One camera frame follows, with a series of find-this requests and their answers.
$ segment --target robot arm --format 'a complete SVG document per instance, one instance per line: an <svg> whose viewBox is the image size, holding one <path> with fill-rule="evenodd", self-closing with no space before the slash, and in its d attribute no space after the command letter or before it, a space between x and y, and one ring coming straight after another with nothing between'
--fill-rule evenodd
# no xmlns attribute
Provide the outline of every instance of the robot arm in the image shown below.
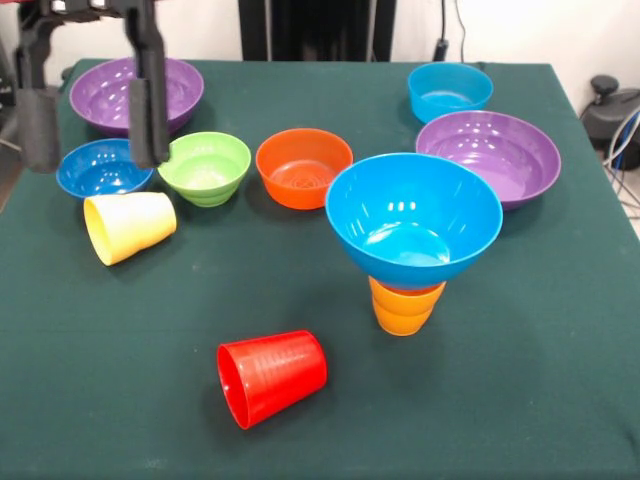
<svg viewBox="0 0 640 480"><path fill-rule="evenodd" d="M44 63L51 34L67 22L122 18L135 51L137 78L129 84L131 153L141 168L169 159L164 44L154 0L0 0L20 3L20 42L15 53L16 110L24 164L52 173L61 160L55 100L46 91Z"/></svg>

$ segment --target green bowl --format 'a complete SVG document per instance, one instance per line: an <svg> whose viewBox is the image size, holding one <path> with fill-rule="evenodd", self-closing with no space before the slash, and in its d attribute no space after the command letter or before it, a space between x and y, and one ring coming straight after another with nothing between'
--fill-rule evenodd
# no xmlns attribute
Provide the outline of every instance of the green bowl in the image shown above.
<svg viewBox="0 0 640 480"><path fill-rule="evenodd" d="M198 207L229 200L251 165L251 150L234 136L199 132L171 142L171 158L158 173L171 188Z"/></svg>

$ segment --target yellow cup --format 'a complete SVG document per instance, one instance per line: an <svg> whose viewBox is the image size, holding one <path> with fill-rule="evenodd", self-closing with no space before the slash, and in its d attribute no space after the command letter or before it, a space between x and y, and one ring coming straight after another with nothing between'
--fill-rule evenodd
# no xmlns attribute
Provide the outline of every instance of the yellow cup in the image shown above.
<svg viewBox="0 0 640 480"><path fill-rule="evenodd" d="M176 212L164 193L98 195L84 201L84 220L98 258L114 265L176 231Z"/></svg>
<svg viewBox="0 0 640 480"><path fill-rule="evenodd" d="M380 327L391 335L413 335L426 323L446 282L423 290L402 291L369 277L373 311Z"/></svg>

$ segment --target bowl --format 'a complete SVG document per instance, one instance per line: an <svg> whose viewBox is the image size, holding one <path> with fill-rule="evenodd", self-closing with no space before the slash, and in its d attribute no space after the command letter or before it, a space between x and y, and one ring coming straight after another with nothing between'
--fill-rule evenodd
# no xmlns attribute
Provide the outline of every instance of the bowl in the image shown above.
<svg viewBox="0 0 640 480"><path fill-rule="evenodd" d="M322 208L329 185L351 164L347 142L315 128L276 133L256 153L256 167L271 198L296 210Z"/></svg>
<svg viewBox="0 0 640 480"><path fill-rule="evenodd" d="M530 123L502 113L458 112L427 124L416 151L464 165L496 191L505 210L546 192L560 176L551 139Z"/></svg>
<svg viewBox="0 0 640 480"><path fill-rule="evenodd" d="M242 140L220 132L199 132L171 142L169 161L158 173L184 199L199 207L229 200L251 165Z"/></svg>
<svg viewBox="0 0 640 480"><path fill-rule="evenodd" d="M129 140L108 138L87 143L67 154L56 172L56 180L69 195L84 199L142 190L152 175L152 168L142 170L131 158Z"/></svg>
<svg viewBox="0 0 640 480"><path fill-rule="evenodd" d="M387 287L409 291L458 275L502 226L500 201L487 182L419 153L355 163L331 184L326 211L356 265Z"/></svg>
<svg viewBox="0 0 640 480"><path fill-rule="evenodd" d="M447 113L481 110L492 94L489 76L462 63L429 63L409 75L411 108L423 123Z"/></svg>
<svg viewBox="0 0 640 480"><path fill-rule="evenodd" d="M165 59L167 119L174 133L189 121L204 93L202 75L181 60ZM87 123L111 136L129 133L129 81L136 77L132 58L101 63L73 84L71 107Z"/></svg>

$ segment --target light blue bowl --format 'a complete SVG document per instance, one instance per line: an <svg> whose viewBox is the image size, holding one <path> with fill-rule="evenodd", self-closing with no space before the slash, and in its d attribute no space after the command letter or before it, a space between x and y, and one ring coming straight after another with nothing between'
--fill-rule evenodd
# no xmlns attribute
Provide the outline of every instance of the light blue bowl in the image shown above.
<svg viewBox="0 0 640 480"><path fill-rule="evenodd" d="M326 211L353 261L402 290L450 280L478 259L502 226L500 200L482 178L419 153L355 163L332 183Z"/></svg>
<svg viewBox="0 0 640 480"><path fill-rule="evenodd" d="M463 63L428 63L409 75L411 108L424 123L447 113L482 110L491 95L489 76Z"/></svg>
<svg viewBox="0 0 640 480"><path fill-rule="evenodd" d="M129 140L109 138L69 153L56 172L56 180L69 195L84 199L142 190L152 175L153 169L142 170L131 158Z"/></svg>

